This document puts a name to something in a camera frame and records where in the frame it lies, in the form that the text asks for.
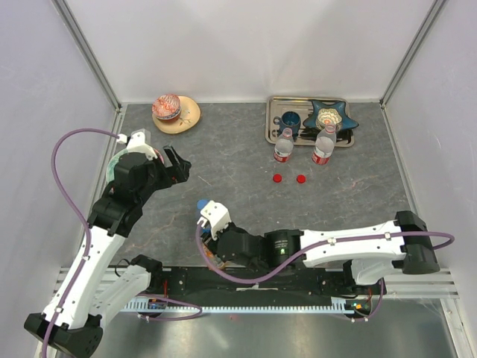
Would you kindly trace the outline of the clear bottle red cap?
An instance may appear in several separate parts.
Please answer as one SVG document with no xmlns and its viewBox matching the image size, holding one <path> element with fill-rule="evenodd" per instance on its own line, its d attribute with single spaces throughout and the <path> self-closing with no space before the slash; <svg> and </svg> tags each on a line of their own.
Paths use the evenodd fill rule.
<svg viewBox="0 0 477 358">
<path fill-rule="evenodd" d="M 293 132 L 290 128 L 285 128 L 279 135 L 274 147 L 274 159 L 280 163 L 287 162 L 294 149 Z"/>
</svg>

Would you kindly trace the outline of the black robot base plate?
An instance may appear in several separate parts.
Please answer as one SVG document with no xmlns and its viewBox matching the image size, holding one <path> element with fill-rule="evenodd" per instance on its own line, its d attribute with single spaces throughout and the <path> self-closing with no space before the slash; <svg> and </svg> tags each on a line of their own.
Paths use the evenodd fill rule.
<svg viewBox="0 0 477 358">
<path fill-rule="evenodd" d="M 384 283 L 357 284 L 349 269 L 286 269 L 261 283 L 236 283 L 206 267 L 171 266 L 151 277 L 146 295 L 161 295 L 189 304 L 264 306 L 326 304 L 331 298 L 378 298 Z"/>
</svg>

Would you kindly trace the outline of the orange drink bottle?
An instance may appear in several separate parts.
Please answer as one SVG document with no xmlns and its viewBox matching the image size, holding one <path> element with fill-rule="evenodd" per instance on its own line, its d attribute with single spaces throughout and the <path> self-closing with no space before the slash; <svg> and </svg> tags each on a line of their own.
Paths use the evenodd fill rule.
<svg viewBox="0 0 477 358">
<path fill-rule="evenodd" d="M 219 270 L 223 271 L 226 267 L 226 263 L 221 260 L 217 255 L 213 254 L 204 243 L 202 243 L 202 247 L 205 255 L 207 256 L 211 264 L 213 264 Z"/>
</svg>

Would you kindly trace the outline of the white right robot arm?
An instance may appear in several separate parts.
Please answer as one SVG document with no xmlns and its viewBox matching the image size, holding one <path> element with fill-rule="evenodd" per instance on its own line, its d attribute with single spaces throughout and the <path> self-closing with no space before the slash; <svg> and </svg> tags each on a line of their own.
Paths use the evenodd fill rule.
<svg viewBox="0 0 477 358">
<path fill-rule="evenodd" d="M 286 268 L 313 269 L 343 260 L 350 270 L 341 275 L 349 293 L 400 270 L 434 274 L 440 270 L 433 235 L 415 213 L 397 212 L 388 222 L 348 230 L 275 230 L 254 236 L 237 227 L 219 203 L 200 212 L 198 230 L 210 229 L 208 242 L 196 238 L 201 256 L 216 274 L 240 284 L 269 281 Z"/>
</svg>

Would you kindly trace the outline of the clear bottle red label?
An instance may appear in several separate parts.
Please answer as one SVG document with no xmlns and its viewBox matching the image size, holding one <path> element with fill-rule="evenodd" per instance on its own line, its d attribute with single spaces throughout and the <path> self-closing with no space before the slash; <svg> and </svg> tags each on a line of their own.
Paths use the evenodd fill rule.
<svg viewBox="0 0 477 358">
<path fill-rule="evenodd" d="M 336 144 L 336 126 L 327 125 L 317 135 L 312 160 L 315 164 L 326 165 Z"/>
</svg>

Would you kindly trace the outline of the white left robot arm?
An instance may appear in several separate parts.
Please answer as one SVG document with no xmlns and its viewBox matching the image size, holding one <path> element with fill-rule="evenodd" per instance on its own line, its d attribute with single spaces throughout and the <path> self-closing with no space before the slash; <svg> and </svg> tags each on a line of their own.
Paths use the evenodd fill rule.
<svg viewBox="0 0 477 358">
<path fill-rule="evenodd" d="M 100 295 L 97 289 L 110 261 L 158 190 L 189 179 L 191 163 L 164 147 L 165 165 L 150 147 L 130 149 L 113 161 L 113 178 L 93 205 L 80 250 L 57 294 L 41 313 L 31 313 L 24 328 L 42 342 L 42 355 L 55 348 L 73 357 L 90 357 L 105 328 L 136 295 L 163 285 L 162 264 L 144 255 Z"/>
</svg>

